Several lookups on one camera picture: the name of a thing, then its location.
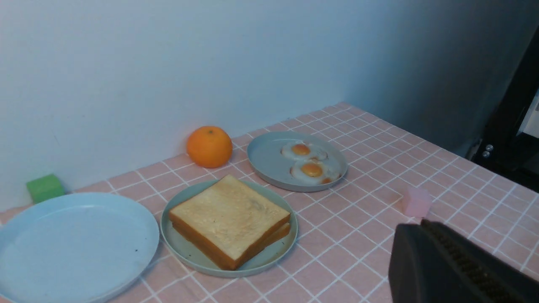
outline toast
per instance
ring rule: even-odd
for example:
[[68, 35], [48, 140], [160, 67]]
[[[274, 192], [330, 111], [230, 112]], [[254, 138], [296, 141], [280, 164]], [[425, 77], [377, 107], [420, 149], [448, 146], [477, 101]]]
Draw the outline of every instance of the toast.
[[272, 245], [273, 243], [279, 241], [280, 239], [283, 239], [284, 237], [288, 236], [288, 234], [290, 233], [290, 229], [291, 229], [290, 223], [288, 223], [288, 222], [285, 223], [276, 232], [274, 232], [269, 237], [267, 237], [263, 242], [261, 242], [260, 245], [253, 248], [249, 252], [249, 254], [248, 254], [249, 257], [248, 257], [247, 260], [251, 260], [252, 258], [254, 258], [254, 256], [258, 255], [260, 252], [262, 252], [264, 249], [266, 249], [266, 247], [268, 247], [268, 246]]
[[230, 175], [169, 211], [175, 230], [224, 270], [262, 251], [290, 216]]

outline green block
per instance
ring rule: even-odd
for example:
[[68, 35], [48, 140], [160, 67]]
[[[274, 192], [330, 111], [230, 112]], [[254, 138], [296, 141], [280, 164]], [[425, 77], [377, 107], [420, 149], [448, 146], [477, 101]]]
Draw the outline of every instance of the green block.
[[26, 188], [28, 188], [34, 204], [65, 195], [60, 180], [52, 174], [28, 182]]

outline egg white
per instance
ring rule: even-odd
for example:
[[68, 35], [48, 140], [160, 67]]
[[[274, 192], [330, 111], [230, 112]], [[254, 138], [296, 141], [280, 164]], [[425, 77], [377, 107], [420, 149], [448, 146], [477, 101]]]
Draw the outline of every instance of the egg white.
[[[292, 151], [292, 147], [296, 144], [305, 144], [310, 149], [310, 153], [307, 155], [298, 155]], [[303, 141], [291, 141], [285, 144], [281, 149], [281, 154], [290, 160], [298, 161], [298, 160], [309, 160], [309, 159], [316, 159], [316, 160], [324, 160], [328, 158], [328, 153], [326, 153], [322, 148], [320, 148], [317, 145], [314, 145], [312, 143], [306, 143]]]
[[[319, 177], [311, 177], [306, 175], [302, 170], [301, 167], [304, 164], [307, 163], [316, 163], [322, 168], [322, 175]], [[294, 165], [290, 168], [290, 174], [296, 179], [298, 179], [301, 183], [304, 183], [308, 186], [315, 186], [322, 184], [322, 181], [325, 178], [329, 178], [332, 182], [339, 179], [340, 174], [336, 172], [333, 168], [327, 166], [325, 163], [317, 161], [317, 160], [306, 160], [306, 161], [297, 161], [294, 163]]]

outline empty plate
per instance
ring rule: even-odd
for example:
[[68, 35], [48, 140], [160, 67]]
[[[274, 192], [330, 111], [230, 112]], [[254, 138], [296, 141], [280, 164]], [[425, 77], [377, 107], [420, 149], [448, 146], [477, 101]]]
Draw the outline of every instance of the empty plate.
[[157, 250], [141, 204], [112, 194], [41, 202], [0, 229], [0, 296], [15, 303], [101, 303], [127, 289]]

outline plate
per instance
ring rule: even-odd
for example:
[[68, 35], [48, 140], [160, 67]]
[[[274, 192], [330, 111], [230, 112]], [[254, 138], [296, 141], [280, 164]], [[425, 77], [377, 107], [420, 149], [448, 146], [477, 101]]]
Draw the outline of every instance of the plate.
[[131, 199], [72, 194], [0, 229], [0, 295], [15, 303], [101, 303], [126, 290], [159, 243], [154, 216]]
[[[341, 177], [331, 183], [314, 186], [305, 185], [294, 178], [290, 174], [290, 167], [295, 161], [281, 155], [282, 147], [291, 141], [310, 142], [324, 149], [328, 153], [328, 158], [322, 162], [338, 168]], [[348, 169], [346, 158], [329, 142], [296, 132], [270, 132], [254, 138], [247, 146], [247, 157], [254, 172], [262, 180], [290, 191], [313, 192], [328, 189], [338, 183]]]
[[169, 210], [176, 205], [187, 201], [188, 199], [200, 194], [206, 188], [215, 184], [217, 180], [207, 181], [195, 184], [177, 194], [167, 204], [161, 217], [161, 233], [169, 249], [174, 252], [178, 259], [190, 268], [216, 277], [222, 278], [241, 278], [258, 274], [272, 267], [279, 261], [294, 245], [298, 236], [298, 220], [294, 210], [279, 195], [271, 190], [262, 187], [256, 183], [244, 182], [250, 188], [275, 203], [276, 205], [290, 212], [290, 232], [286, 237], [266, 247], [258, 255], [247, 261], [244, 265], [235, 271], [221, 270], [205, 254], [203, 254], [193, 243], [187, 241], [173, 227], [168, 218]]

